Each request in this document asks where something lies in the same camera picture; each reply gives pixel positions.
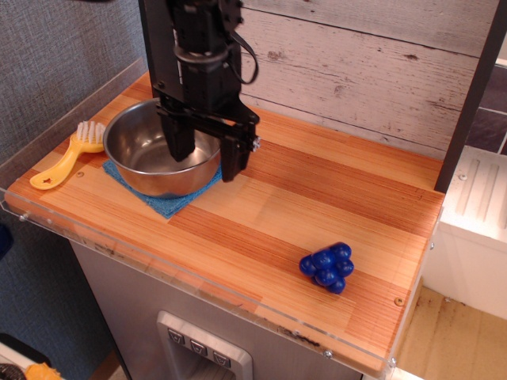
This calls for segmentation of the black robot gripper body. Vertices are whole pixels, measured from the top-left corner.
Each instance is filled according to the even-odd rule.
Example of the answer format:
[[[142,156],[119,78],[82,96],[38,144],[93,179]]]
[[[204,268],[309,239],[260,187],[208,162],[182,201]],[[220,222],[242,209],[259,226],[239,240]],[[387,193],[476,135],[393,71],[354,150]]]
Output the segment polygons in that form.
[[[181,84],[181,98],[153,91],[160,98],[158,113],[186,117],[191,127],[219,141],[241,139],[249,151],[259,147],[259,117],[239,99],[248,81],[242,77],[240,47],[221,47],[203,54],[174,47]]]

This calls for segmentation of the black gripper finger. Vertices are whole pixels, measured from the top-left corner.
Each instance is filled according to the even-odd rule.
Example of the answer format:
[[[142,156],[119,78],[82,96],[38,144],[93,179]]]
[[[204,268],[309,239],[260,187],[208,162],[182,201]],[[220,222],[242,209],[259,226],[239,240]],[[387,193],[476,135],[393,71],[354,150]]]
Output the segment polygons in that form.
[[[220,140],[220,152],[222,180],[223,182],[232,182],[246,168],[250,151],[241,139],[227,136]]]
[[[161,115],[162,131],[170,154],[182,162],[195,150],[195,130],[186,117]]]

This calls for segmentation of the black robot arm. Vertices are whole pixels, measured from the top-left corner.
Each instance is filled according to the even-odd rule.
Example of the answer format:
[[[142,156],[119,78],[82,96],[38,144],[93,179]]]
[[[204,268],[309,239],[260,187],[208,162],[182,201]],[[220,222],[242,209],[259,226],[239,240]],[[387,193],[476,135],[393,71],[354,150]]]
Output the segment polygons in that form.
[[[195,133],[217,138],[222,179],[232,181],[260,145],[259,116],[241,99],[241,51],[252,51],[235,31],[243,22],[240,1],[170,1],[172,55],[180,93],[154,84],[158,114],[171,156],[181,162],[195,150]]]

